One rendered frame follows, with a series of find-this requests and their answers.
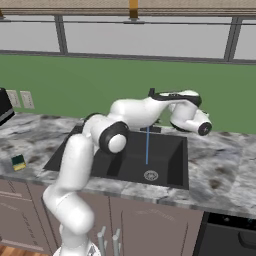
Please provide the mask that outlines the blue water stream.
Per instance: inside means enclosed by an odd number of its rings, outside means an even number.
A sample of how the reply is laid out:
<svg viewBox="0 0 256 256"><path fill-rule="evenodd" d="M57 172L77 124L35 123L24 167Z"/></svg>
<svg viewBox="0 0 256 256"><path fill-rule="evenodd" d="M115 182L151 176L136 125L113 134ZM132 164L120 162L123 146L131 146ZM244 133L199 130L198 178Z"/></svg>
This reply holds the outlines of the blue water stream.
<svg viewBox="0 0 256 256"><path fill-rule="evenodd" d="M149 154L149 127L146 129L146 150L145 150L145 164L148 165L148 154Z"/></svg>

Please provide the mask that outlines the green and yellow sponge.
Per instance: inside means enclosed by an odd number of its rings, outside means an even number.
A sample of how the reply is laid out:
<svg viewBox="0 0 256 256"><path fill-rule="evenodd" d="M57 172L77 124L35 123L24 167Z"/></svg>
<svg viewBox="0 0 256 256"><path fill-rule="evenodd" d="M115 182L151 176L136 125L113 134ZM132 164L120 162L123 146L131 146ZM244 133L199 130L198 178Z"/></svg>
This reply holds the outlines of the green and yellow sponge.
<svg viewBox="0 0 256 256"><path fill-rule="evenodd" d="M24 169L26 167L26 163L22 154L13 157L11 161L12 161L13 169L15 171Z"/></svg>

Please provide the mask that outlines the white wall socket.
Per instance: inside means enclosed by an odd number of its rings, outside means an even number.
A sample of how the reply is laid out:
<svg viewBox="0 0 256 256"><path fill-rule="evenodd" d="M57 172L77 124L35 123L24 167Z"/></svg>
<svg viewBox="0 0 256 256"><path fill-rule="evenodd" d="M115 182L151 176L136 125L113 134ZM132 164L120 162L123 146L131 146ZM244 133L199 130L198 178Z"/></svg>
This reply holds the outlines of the white wall socket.
<svg viewBox="0 0 256 256"><path fill-rule="evenodd" d="M8 94L8 97L9 97L10 101L11 101L12 106L20 108L21 104L20 104L17 92L15 90L8 90L7 94Z"/></svg>
<svg viewBox="0 0 256 256"><path fill-rule="evenodd" d="M30 91L21 91L20 94L21 94L21 98L22 98L24 107L26 109L34 109L35 106L34 106L31 92Z"/></svg>

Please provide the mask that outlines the grey framed window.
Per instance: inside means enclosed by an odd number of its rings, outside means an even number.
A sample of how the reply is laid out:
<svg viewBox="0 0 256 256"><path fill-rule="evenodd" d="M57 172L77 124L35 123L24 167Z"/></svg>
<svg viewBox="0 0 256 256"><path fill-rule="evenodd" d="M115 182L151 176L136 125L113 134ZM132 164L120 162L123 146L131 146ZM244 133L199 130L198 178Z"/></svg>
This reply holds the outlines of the grey framed window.
<svg viewBox="0 0 256 256"><path fill-rule="evenodd" d="M256 64L256 17L6 15L0 52Z"/></svg>

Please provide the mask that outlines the black countertop appliance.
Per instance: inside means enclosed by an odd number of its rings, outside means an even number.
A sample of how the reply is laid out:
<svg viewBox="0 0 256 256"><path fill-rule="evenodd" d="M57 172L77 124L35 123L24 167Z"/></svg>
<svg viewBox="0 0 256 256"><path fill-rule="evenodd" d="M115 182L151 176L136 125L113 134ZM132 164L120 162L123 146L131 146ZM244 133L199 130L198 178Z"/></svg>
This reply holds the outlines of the black countertop appliance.
<svg viewBox="0 0 256 256"><path fill-rule="evenodd" d="M15 115L5 88L0 88L0 126Z"/></svg>

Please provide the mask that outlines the yellow shelf bracket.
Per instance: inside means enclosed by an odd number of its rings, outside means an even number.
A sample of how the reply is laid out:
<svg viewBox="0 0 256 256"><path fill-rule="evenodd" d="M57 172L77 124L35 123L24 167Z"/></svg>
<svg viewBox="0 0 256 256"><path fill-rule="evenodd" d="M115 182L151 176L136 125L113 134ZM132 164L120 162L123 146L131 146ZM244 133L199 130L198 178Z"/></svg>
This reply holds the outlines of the yellow shelf bracket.
<svg viewBox="0 0 256 256"><path fill-rule="evenodd" d="M138 18L138 0L129 0L129 15L131 19Z"/></svg>

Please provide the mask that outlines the wooden shelf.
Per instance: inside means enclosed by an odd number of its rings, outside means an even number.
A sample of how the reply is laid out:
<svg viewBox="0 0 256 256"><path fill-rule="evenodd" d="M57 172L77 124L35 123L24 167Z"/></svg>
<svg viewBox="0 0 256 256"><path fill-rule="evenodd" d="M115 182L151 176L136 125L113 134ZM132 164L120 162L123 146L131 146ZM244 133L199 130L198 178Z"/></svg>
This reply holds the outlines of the wooden shelf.
<svg viewBox="0 0 256 256"><path fill-rule="evenodd" d="M129 0L0 0L7 14L129 15ZM253 16L256 0L138 0L139 16Z"/></svg>

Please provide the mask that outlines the black dishwasher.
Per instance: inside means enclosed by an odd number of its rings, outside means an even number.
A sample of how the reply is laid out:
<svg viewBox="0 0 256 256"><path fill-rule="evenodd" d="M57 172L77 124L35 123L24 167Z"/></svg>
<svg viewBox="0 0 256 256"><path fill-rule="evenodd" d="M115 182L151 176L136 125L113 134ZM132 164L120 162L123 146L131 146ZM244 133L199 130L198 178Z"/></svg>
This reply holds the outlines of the black dishwasher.
<svg viewBox="0 0 256 256"><path fill-rule="evenodd" d="M193 256L256 256L256 219L205 212Z"/></svg>

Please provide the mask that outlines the black sink basin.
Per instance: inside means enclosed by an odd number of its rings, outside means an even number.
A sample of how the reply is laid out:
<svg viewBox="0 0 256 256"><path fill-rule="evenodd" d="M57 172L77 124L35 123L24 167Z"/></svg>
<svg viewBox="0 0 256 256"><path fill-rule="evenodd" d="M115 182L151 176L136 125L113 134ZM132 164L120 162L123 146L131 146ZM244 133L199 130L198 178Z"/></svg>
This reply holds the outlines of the black sink basin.
<svg viewBox="0 0 256 256"><path fill-rule="evenodd" d="M121 123L101 135L81 134L73 128L49 162L47 170L59 173L57 184L78 190L90 177L187 189L187 139L149 133L148 165L145 164L146 132L131 132Z"/></svg>

